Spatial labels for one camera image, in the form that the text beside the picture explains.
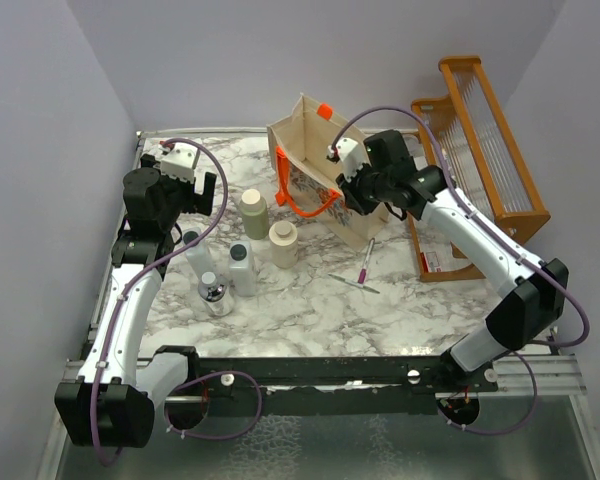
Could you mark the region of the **green bottle white cap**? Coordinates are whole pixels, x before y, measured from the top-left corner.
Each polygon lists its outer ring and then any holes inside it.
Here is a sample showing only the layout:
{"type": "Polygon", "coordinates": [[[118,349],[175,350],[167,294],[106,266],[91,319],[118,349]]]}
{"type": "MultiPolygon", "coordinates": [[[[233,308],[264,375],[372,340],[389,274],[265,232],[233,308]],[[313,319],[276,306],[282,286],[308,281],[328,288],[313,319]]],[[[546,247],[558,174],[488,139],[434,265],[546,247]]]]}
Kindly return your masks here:
{"type": "Polygon", "coordinates": [[[248,189],[241,195],[238,209],[245,234],[252,240],[262,240],[269,232],[267,203],[257,189],[248,189]]]}

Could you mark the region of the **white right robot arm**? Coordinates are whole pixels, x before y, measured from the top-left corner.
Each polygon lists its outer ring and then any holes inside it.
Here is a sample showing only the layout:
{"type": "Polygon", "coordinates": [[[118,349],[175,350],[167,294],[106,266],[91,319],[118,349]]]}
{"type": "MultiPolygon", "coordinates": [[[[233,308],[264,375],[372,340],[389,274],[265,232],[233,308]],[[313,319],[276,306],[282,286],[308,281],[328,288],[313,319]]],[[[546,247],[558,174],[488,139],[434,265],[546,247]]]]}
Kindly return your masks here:
{"type": "Polygon", "coordinates": [[[501,298],[484,324],[443,355],[441,383],[461,391],[486,363],[535,339],[563,313],[568,269],[543,261],[470,206],[461,189],[435,165],[418,168],[401,134],[387,130],[358,142],[341,138],[328,149],[346,206],[360,215],[395,207],[444,234],[501,298]]]}

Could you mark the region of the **cream floral canvas bag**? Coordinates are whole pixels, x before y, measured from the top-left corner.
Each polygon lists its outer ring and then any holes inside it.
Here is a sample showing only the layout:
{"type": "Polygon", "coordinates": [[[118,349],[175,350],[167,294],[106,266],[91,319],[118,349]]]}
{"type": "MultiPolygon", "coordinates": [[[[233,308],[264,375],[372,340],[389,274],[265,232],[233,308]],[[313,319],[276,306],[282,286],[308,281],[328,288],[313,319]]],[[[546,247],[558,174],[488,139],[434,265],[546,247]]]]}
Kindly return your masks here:
{"type": "Polygon", "coordinates": [[[366,248],[388,222],[385,208],[361,216],[345,205],[336,185],[342,166],[327,160],[327,148],[346,119],[332,107],[301,95],[290,115],[267,126],[276,172],[276,203],[302,218],[317,220],[355,251],[366,248]]]}

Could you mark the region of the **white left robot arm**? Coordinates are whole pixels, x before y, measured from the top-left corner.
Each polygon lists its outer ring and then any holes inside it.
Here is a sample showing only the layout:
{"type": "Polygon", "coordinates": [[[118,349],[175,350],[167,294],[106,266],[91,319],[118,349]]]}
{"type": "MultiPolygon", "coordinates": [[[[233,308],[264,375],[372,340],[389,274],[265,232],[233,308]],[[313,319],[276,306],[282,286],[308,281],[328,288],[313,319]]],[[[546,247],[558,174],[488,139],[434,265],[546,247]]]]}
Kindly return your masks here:
{"type": "Polygon", "coordinates": [[[201,371],[184,347],[159,350],[137,366],[152,303],[175,249],[172,231],[183,213],[212,213],[216,176],[171,178],[153,167],[123,179],[126,212],[111,252],[109,297],[96,339],[76,379],[59,383],[54,402],[73,444],[142,448],[158,407],[173,390],[186,395],[201,371]]]}

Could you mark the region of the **white square bottle dark cap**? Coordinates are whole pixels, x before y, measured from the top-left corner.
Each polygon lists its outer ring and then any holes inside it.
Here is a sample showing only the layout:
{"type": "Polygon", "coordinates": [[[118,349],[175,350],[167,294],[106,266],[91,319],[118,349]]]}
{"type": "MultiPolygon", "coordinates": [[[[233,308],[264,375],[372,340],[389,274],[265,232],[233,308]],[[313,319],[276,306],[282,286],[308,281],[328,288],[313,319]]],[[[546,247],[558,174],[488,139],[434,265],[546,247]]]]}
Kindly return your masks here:
{"type": "Polygon", "coordinates": [[[257,290],[257,272],[249,241],[235,241],[229,249],[229,273],[237,295],[253,297],[257,290]]]}

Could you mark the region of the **beige bottle beige cap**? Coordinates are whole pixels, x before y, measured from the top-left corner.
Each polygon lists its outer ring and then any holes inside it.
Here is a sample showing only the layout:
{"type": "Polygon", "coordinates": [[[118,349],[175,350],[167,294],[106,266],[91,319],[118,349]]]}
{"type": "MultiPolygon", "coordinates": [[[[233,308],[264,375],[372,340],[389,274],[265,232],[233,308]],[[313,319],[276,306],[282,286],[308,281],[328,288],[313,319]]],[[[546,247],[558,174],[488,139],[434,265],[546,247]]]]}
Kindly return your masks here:
{"type": "Polygon", "coordinates": [[[298,261],[298,231],[287,220],[275,222],[269,230],[273,263],[282,269],[293,267],[298,261]]]}

